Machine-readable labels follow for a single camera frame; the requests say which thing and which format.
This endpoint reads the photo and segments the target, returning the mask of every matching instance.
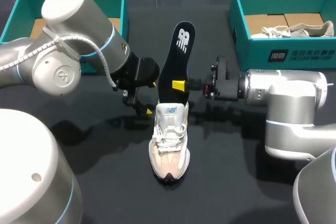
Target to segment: black floor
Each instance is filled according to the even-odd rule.
[[[2,30],[15,0],[0,0]],[[238,72],[227,15],[229,0],[127,0],[129,44],[163,67],[175,25],[191,21],[196,39],[188,74],[203,78],[218,54]],[[324,71],[329,82],[336,73]],[[335,121],[331,88],[316,124]],[[156,90],[140,98],[156,104]],[[0,90],[1,108],[25,111],[44,122],[61,144],[80,184],[83,224],[296,223],[292,184],[297,164],[264,151],[265,112],[243,103],[190,96],[190,167],[174,186],[153,176],[148,143],[154,120],[141,120],[121,104],[104,77],[84,76],[72,94],[54,98],[28,86]]]

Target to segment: new balance logo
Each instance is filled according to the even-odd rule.
[[[189,33],[185,31],[183,28],[180,29],[178,32],[178,41],[176,42],[176,45],[181,48],[184,53],[187,51],[187,45],[189,42]]]
[[[176,108],[167,108],[166,113],[175,113]]]

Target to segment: teal box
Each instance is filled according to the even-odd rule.
[[[245,15],[289,13],[320,13],[335,30],[336,0],[231,0],[229,21],[241,70],[336,68],[336,37],[251,39]]]
[[[127,40],[128,11],[126,0],[94,0],[109,18],[120,18],[120,34]],[[12,40],[29,37],[36,18],[42,18],[41,8],[44,0],[16,0],[5,29],[0,37],[0,44]],[[83,73],[95,73],[93,67],[81,58]]]

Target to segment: shoe sole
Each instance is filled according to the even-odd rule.
[[[159,180],[162,180],[162,181],[165,181],[165,182],[173,182],[173,181],[175,181],[175,180],[179,180],[179,179],[185,174],[186,170],[187,170],[188,167],[189,167],[189,161],[190,161],[190,151],[189,151],[189,149],[187,148],[187,150],[186,150],[186,159],[187,159],[187,160],[186,160],[186,164],[185,164],[183,173],[180,175],[180,177],[178,177],[178,178],[174,178],[173,175],[172,175],[171,173],[168,173],[164,178],[162,178],[162,177],[160,177],[160,176],[156,173],[156,171],[155,171],[155,169],[154,169],[154,167],[153,167],[153,164],[152,164],[152,158],[151,158],[151,142],[152,142],[152,141],[150,141],[150,142],[149,142],[149,145],[148,145],[148,154],[149,154],[149,160],[150,160],[150,162],[151,162],[151,166],[152,166],[152,169],[153,169],[153,171],[154,171],[154,174],[157,176],[157,178],[158,178]]]
[[[189,34],[186,48],[182,50],[181,40],[179,38],[180,31],[183,30]],[[190,22],[180,22],[176,25],[169,53],[166,62],[160,72],[157,90],[159,93],[160,103],[182,103],[186,105],[189,92],[181,92],[179,90],[172,89],[173,80],[188,80],[187,65],[189,57],[193,48],[195,40],[195,27]]]

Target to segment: robot logo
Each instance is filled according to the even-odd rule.
[[[59,67],[54,74],[54,82],[57,86],[64,88],[70,85],[74,78],[74,71],[69,66]]]
[[[65,81],[66,83],[69,83],[69,77],[67,73],[64,73],[63,70],[59,70],[57,72],[58,77],[61,77],[63,81]]]
[[[180,29],[178,32],[178,41],[176,42],[176,45],[184,51],[184,53],[187,51],[186,46],[188,45],[189,42],[189,33],[185,31],[183,28]]]

